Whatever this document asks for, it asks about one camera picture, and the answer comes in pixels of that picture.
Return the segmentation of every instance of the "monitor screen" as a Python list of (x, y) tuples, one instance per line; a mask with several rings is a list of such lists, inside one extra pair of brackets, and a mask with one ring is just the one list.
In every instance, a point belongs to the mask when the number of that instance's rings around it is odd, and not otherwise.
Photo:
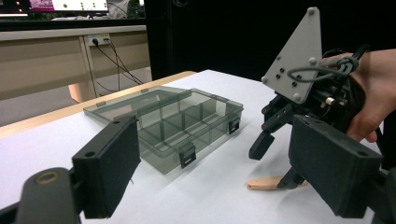
[(0, 0), (0, 19), (12, 17), (27, 17), (25, 0)]
[(29, 0), (32, 12), (107, 12), (106, 0)]

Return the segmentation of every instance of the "plastic organizer box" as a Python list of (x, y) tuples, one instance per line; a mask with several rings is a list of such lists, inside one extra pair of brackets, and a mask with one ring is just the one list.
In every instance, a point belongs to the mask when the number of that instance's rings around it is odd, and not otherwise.
[(140, 157), (167, 174), (196, 159), (196, 153), (239, 128), (243, 106), (197, 89), (153, 87), (84, 108), (104, 123), (138, 118)]

